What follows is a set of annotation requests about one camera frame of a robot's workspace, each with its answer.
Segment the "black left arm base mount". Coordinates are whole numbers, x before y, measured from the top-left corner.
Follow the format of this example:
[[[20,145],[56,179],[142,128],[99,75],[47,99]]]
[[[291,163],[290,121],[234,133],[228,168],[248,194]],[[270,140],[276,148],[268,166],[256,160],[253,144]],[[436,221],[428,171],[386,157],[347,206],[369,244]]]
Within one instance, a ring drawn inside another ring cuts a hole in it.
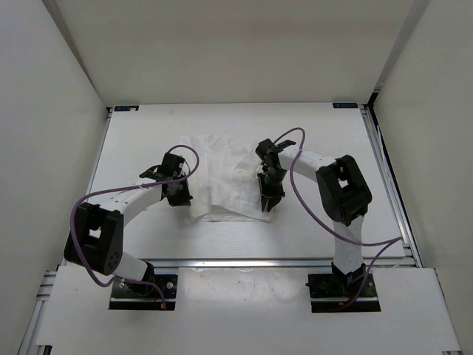
[[[114,281],[109,298],[109,309],[120,311],[173,311],[176,307],[178,275],[156,274],[154,284],[164,296],[150,285],[135,285]]]

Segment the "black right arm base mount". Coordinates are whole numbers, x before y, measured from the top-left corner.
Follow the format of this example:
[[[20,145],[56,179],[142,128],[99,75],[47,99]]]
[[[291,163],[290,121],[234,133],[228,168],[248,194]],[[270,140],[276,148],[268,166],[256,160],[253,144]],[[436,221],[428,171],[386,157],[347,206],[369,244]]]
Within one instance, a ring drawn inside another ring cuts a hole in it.
[[[338,312],[380,312],[377,289],[372,274],[369,274],[358,298],[345,306],[357,294],[362,284],[360,279],[345,288],[333,274],[308,274],[306,286],[309,288],[312,313]]]

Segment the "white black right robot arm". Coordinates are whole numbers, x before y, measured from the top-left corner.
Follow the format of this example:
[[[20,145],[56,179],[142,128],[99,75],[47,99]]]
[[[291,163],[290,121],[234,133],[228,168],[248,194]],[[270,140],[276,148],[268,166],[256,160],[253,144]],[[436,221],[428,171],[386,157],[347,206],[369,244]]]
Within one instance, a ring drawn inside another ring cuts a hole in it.
[[[317,184],[321,204],[337,235],[332,287],[340,295],[351,294],[366,273],[361,255],[361,227],[372,202],[371,191],[355,159],[349,155],[328,158],[307,150],[298,153],[294,147],[275,146],[259,147],[256,155],[262,161],[258,180],[263,212],[269,212],[285,196],[282,181],[290,167]]]

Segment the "white fabric skirt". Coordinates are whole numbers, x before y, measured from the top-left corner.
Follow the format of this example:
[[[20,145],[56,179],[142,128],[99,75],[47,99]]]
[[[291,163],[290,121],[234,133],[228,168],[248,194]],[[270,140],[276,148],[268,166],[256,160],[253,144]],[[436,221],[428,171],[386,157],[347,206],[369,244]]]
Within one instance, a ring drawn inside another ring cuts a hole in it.
[[[180,142],[200,157],[199,167],[189,178],[193,221],[271,221],[271,213],[261,208],[255,142],[228,135],[182,136]]]

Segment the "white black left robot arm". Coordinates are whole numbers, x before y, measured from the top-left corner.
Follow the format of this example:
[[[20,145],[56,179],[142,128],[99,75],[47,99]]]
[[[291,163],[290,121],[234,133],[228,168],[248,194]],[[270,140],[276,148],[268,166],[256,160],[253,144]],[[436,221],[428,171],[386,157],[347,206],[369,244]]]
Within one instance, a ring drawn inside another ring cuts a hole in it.
[[[188,206],[191,199],[184,173],[145,172],[131,186],[86,195],[72,209],[64,259],[83,266],[93,279],[101,274],[129,280],[131,290],[146,296],[154,290],[155,278],[147,262],[123,250],[124,229],[162,200],[175,207]]]

